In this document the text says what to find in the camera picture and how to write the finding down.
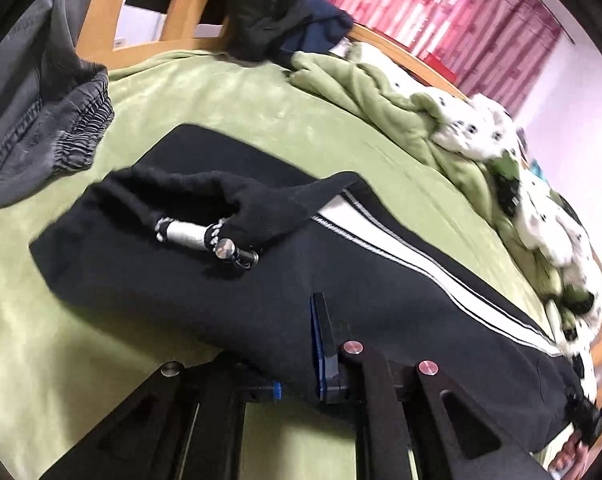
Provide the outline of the person's right hand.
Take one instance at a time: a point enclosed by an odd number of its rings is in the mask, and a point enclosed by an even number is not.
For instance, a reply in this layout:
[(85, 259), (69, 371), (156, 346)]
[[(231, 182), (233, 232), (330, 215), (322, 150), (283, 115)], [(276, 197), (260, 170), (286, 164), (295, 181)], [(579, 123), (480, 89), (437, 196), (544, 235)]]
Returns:
[(586, 471), (589, 451), (581, 433), (575, 430), (550, 462), (548, 471), (551, 477), (562, 480), (581, 479)]

